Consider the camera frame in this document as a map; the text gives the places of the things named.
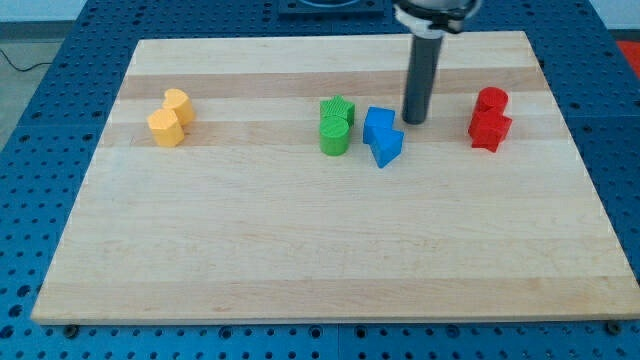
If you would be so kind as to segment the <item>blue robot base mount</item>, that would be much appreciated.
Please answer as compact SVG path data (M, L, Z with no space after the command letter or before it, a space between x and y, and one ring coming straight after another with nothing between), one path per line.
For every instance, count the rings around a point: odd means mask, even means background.
M383 14L388 0L278 0L279 15Z

